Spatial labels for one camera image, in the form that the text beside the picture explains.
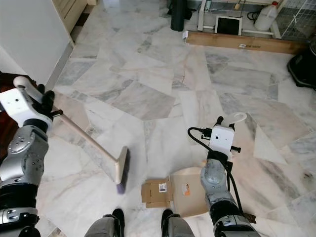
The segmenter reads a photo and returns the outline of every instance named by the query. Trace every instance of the wire cage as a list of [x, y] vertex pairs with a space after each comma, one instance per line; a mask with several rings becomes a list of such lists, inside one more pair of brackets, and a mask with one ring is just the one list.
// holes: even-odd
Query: wire cage
[[307, 41], [316, 33], [316, 0], [288, 0], [276, 21], [283, 40]]

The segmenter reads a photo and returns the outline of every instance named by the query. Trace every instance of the electric cord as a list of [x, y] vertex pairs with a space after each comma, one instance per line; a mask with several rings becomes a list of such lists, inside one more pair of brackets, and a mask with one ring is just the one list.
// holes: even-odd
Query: electric cord
[[[195, 131], [199, 131], [199, 132], [203, 132], [204, 129], [202, 128], [198, 128], [198, 127], [190, 127], [188, 129], [188, 135], [189, 137], [196, 141], [197, 143], [199, 143], [200, 145], [204, 146], [206, 149], [208, 149], [209, 152], [212, 152], [214, 154], [214, 156], [216, 157], [216, 154], [213, 152], [213, 150], [206, 144], [204, 144], [203, 142], [201, 142], [198, 138], [196, 138], [195, 136], [193, 136], [191, 134], [191, 130], [195, 130]], [[228, 170], [228, 168], [222, 163], [221, 160], [215, 158], [216, 160], [220, 161], [220, 163], [223, 165], [223, 167], [225, 168], [226, 172], [227, 172], [227, 179], [229, 178], [232, 182], [232, 185], [233, 185], [233, 188], [234, 188], [234, 193], [235, 193], [235, 196], [236, 196], [236, 200], [237, 200], [237, 204], [238, 204], [238, 208], [239, 208], [239, 211], [241, 212], [241, 214], [243, 215], [243, 210], [242, 210], [242, 206], [241, 206], [241, 202], [240, 202], [240, 198], [239, 198], [239, 194], [238, 194], [238, 190], [237, 190], [237, 186], [236, 186], [236, 183], [235, 183], [235, 180], [234, 180], [234, 177], [233, 175], [231, 174], [231, 172]], [[229, 190], [229, 180], [227, 182], [227, 189]]]
[[251, 11], [247, 13], [247, 18], [253, 22], [255, 22], [258, 19], [260, 11]]

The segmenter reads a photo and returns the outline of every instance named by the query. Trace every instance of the cardboard piece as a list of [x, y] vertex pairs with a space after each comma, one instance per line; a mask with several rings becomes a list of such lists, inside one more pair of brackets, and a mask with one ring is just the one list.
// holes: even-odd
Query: cardboard piece
[[308, 44], [306, 43], [281, 39], [233, 36], [193, 31], [189, 31], [186, 35], [186, 43], [190, 44], [249, 49], [275, 53], [298, 54], [308, 47]]
[[170, 208], [172, 190], [169, 178], [148, 179], [142, 185], [142, 202], [147, 208], [166, 207]]
[[149, 179], [142, 185], [142, 202], [147, 208], [170, 208], [182, 217], [208, 212], [205, 190], [200, 183], [201, 167], [179, 170], [165, 179]]

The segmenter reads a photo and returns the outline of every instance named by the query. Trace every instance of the baseboard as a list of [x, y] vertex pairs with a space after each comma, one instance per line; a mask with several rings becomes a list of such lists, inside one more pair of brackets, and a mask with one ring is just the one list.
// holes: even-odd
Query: baseboard
[[73, 52], [73, 49], [74, 49], [73, 44], [72, 42], [69, 41], [63, 54], [59, 58], [55, 66], [55, 69], [53, 70], [53, 73], [51, 74], [51, 76], [49, 77], [45, 85], [46, 90], [52, 90], [53, 87], [55, 86], [61, 72], [64, 69], [64, 66], [66, 65], [67, 60], [69, 59], [71, 53]]

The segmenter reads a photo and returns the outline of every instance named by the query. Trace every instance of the white label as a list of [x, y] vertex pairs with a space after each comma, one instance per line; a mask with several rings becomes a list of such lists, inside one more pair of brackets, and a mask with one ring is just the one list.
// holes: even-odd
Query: white label
[[166, 193], [167, 192], [167, 183], [159, 184], [159, 192]]
[[189, 31], [185, 31], [182, 33], [182, 38], [186, 39], [188, 37], [188, 35], [189, 35]]

